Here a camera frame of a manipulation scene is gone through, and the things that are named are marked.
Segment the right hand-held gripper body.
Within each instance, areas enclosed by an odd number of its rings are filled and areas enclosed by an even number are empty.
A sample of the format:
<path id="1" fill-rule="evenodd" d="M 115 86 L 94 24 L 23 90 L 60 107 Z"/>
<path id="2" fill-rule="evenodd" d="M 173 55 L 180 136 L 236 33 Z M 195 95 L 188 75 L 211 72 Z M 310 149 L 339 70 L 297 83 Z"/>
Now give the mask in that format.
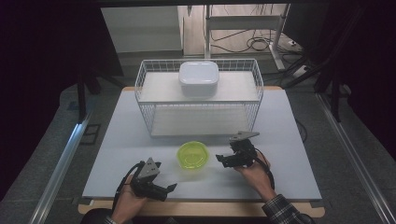
<path id="1" fill-rule="evenodd" d="M 232 167 L 246 166 L 253 164 L 257 157 L 256 148 L 250 142 L 249 138 L 259 135 L 257 132 L 239 131 L 230 139 L 230 146 L 233 150 Z"/>

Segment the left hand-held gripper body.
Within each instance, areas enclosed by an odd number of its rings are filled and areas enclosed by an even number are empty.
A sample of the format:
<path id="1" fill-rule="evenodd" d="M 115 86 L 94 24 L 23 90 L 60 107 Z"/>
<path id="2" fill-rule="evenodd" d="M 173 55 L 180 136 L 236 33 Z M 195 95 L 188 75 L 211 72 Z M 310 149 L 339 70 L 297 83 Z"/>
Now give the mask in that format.
<path id="1" fill-rule="evenodd" d="M 137 164 L 137 170 L 134 172 L 131 187 L 137 197 L 146 197 L 156 201 L 164 202 L 167 198 L 168 189 L 157 186 L 153 183 L 154 179 L 160 173 L 159 162 L 152 158 L 147 161 L 141 161 Z"/>

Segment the green translucent bowl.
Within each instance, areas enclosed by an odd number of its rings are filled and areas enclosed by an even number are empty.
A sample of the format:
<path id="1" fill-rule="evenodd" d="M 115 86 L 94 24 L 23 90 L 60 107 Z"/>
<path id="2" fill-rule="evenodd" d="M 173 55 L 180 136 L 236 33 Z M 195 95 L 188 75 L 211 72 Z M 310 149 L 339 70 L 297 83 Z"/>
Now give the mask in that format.
<path id="1" fill-rule="evenodd" d="M 202 168 L 209 159 L 206 145 L 198 141 L 183 144 L 177 151 L 177 161 L 183 169 Z"/>

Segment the white wire rack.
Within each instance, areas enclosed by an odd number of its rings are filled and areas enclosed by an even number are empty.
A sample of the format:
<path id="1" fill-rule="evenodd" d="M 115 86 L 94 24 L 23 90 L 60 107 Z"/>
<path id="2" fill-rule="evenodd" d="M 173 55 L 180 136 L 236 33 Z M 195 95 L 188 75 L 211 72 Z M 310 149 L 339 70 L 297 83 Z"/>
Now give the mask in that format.
<path id="1" fill-rule="evenodd" d="M 211 87 L 192 94 L 180 74 L 186 65 L 205 77 L 219 69 Z M 253 129 L 263 96 L 254 59 L 145 60 L 135 81 L 135 99 L 152 136 L 233 135 Z"/>

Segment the white square bowl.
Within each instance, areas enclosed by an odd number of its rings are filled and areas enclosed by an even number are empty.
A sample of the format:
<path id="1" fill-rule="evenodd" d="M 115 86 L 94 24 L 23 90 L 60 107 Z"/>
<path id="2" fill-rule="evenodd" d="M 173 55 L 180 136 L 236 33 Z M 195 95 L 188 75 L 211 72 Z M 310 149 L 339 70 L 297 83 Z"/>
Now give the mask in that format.
<path id="1" fill-rule="evenodd" d="M 178 81 L 184 96 L 196 99 L 213 97 L 219 83 L 219 67 L 210 61 L 185 62 L 179 68 Z"/>

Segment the person's right hand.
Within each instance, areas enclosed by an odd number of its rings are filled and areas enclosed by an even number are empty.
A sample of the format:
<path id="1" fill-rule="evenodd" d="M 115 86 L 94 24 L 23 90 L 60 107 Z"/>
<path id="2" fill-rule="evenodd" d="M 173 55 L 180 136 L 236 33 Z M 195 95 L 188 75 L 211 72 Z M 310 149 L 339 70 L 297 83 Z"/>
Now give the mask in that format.
<path id="1" fill-rule="evenodd" d="M 259 163 L 255 161 L 249 167 L 239 166 L 234 169 L 245 178 L 265 203 L 275 198 L 276 192 L 271 187 L 270 178 Z"/>

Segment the person's left hand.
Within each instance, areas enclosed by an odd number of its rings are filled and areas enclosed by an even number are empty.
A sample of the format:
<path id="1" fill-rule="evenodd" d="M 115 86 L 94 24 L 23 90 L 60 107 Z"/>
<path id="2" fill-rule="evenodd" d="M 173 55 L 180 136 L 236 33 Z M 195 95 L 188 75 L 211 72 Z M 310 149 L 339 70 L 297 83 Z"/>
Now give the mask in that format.
<path id="1" fill-rule="evenodd" d="M 131 187 L 133 176 L 129 175 L 120 190 L 120 195 L 112 212 L 111 219 L 116 224 L 126 224 L 131 221 L 144 207 L 148 199 L 146 197 L 137 197 Z"/>

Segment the grey table mat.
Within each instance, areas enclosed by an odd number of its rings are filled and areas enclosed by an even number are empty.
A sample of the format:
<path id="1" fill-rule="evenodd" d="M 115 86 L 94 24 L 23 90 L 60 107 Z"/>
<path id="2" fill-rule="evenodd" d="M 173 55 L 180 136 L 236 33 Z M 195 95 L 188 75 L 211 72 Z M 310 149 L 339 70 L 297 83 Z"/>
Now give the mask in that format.
<path id="1" fill-rule="evenodd" d="M 321 194 L 307 158 L 303 141 L 284 91 L 266 91 L 250 141 L 271 163 L 276 192 L 293 202 L 319 200 Z M 197 170 L 182 169 L 177 150 L 190 138 L 151 137 L 138 108 L 134 92 L 123 91 L 106 130 L 82 196 L 108 199 L 115 195 L 126 173 L 140 161 L 152 158 L 162 165 L 154 183 L 176 184 L 167 199 L 179 201 L 256 200 L 257 193 L 217 155 L 232 151 L 227 137 L 201 137 L 209 160 Z"/>

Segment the white power strip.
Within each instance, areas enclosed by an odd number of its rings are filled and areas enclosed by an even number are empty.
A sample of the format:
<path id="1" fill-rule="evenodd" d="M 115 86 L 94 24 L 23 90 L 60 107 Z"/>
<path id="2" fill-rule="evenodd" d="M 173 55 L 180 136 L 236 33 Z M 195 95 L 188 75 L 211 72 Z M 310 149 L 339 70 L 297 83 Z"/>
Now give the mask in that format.
<path id="1" fill-rule="evenodd" d="M 305 72 L 307 72 L 309 70 L 309 67 L 307 65 L 303 65 L 301 66 L 299 69 L 297 69 L 294 73 L 293 73 L 293 77 L 300 77 L 301 75 L 303 75 Z"/>

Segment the black metal stand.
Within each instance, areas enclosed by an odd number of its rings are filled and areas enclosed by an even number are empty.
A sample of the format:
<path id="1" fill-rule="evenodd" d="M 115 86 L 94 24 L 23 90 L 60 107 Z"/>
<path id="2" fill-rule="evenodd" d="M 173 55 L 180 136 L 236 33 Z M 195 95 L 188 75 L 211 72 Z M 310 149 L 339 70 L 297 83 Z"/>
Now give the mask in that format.
<path id="1" fill-rule="evenodd" d="M 108 75 L 103 71 L 100 71 L 98 68 L 94 68 L 94 67 L 87 68 L 80 66 L 78 68 L 78 74 L 77 74 L 78 124 L 81 124 L 88 117 L 85 88 L 88 88 L 89 92 L 94 95 L 99 94 L 101 91 L 101 86 L 97 80 L 97 77 L 103 78 L 107 82 L 115 85 L 116 87 L 119 87 L 120 89 L 126 87 L 124 83 L 117 80 L 115 77 Z"/>
<path id="2" fill-rule="evenodd" d="M 328 88 L 331 88 L 330 111 L 336 121 L 340 121 L 338 109 L 342 53 L 345 51 L 347 41 L 350 39 L 364 10 L 365 7 L 360 4 L 353 4 L 344 16 L 335 16 L 333 21 L 337 21 L 338 24 L 332 29 L 326 40 L 323 40 L 316 46 L 316 51 L 319 53 L 321 59 L 315 59 L 314 56 L 306 56 L 304 59 L 311 63 L 310 69 L 302 73 L 299 77 L 295 77 L 281 85 L 284 89 L 290 89 L 318 75 L 313 86 L 314 91 L 324 93 Z"/>

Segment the white cabinet panel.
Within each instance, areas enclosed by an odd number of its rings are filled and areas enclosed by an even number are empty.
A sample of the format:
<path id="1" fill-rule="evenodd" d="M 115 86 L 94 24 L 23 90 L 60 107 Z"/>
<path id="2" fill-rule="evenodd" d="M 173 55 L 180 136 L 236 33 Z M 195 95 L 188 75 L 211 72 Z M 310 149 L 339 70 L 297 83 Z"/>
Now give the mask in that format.
<path id="1" fill-rule="evenodd" d="M 103 7 L 117 53 L 182 50 L 177 7 Z"/>

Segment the aluminium floor rail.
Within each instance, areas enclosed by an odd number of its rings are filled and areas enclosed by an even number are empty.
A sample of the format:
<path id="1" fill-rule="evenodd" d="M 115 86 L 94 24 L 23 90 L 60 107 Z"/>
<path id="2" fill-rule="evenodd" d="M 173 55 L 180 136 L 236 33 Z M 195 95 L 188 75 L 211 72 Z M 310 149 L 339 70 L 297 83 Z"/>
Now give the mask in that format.
<path id="1" fill-rule="evenodd" d="M 92 112 L 89 111 L 74 127 L 68 141 L 64 147 L 58 163 L 56 164 L 52 175 L 40 197 L 35 211 L 33 212 L 28 224 L 45 224 L 50 209 L 55 201 L 56 195 L 64 181 L 64 177 L 69 169 L 71 161 L 74 158 L 78 144 L 89 124 Z"/>
<path id="2" fill-rule="evenodd" d="M 332 114 L 331 103 L 326 95 L 316 93 L 316 97 L 382 223 L 396 224 L 396 213 L 392 211 L 389 202 L 369 174 L 344 126 Z"/>

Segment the white metal desk frame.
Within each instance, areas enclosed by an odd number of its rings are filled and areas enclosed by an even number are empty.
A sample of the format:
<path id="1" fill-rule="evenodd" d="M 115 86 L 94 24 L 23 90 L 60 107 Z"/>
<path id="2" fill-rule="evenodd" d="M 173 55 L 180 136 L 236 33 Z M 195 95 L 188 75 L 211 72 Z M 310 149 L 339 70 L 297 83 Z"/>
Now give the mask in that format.
<path id="1" fill-rule="evenodd" d="M 275 30 L 275 38 L 268 48 L 273 56 L 278 71 L 286 68 L 278 52 L 278 42 L 283 31 L 290 4 L 286 4 L 279 16 L 215 16 L 210 14 L 210 5 L 205 6 L 205 58 L 211 57 L 210 32 L 212 30 Z"/>

